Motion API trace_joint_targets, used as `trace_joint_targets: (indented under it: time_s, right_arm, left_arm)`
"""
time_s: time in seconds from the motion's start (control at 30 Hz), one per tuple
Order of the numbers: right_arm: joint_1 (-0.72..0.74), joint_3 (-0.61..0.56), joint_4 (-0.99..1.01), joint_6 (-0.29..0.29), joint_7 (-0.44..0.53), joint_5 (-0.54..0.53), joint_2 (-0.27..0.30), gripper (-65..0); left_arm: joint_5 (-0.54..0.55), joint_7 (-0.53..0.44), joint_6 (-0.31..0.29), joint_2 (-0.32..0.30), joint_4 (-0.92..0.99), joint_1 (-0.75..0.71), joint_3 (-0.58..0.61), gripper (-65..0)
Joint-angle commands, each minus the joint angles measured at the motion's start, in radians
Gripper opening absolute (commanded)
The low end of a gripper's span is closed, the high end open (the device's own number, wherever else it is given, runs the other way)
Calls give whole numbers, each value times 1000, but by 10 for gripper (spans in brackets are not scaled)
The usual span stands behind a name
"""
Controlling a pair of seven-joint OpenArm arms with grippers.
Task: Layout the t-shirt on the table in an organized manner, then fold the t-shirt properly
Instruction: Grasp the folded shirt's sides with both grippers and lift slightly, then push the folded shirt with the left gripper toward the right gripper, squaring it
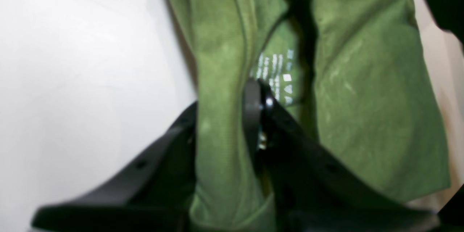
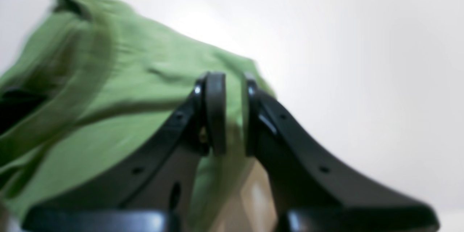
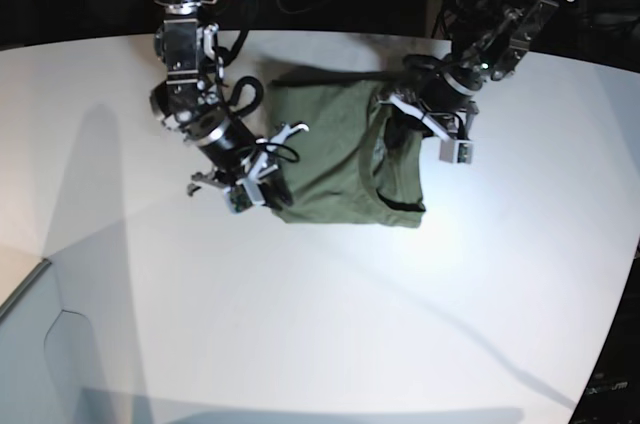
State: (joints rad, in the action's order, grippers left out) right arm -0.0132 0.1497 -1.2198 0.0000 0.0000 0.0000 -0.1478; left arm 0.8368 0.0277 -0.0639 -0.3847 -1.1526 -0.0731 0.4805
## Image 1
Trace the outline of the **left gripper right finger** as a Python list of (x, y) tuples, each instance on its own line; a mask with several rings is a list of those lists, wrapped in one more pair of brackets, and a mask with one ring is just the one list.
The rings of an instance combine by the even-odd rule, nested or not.
[(254, 170), (270, 182), (279, 232), (436, 232), (439, 217), (382, 196), (301, 126), (260, 79), (243, 91), (243, 129)]

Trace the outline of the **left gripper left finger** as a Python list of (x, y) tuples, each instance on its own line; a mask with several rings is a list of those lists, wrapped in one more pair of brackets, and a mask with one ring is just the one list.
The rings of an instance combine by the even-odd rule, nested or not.
[(189, 232), (197, 103), (117, 174), (69, 201), (39, 207), (40, 232)]

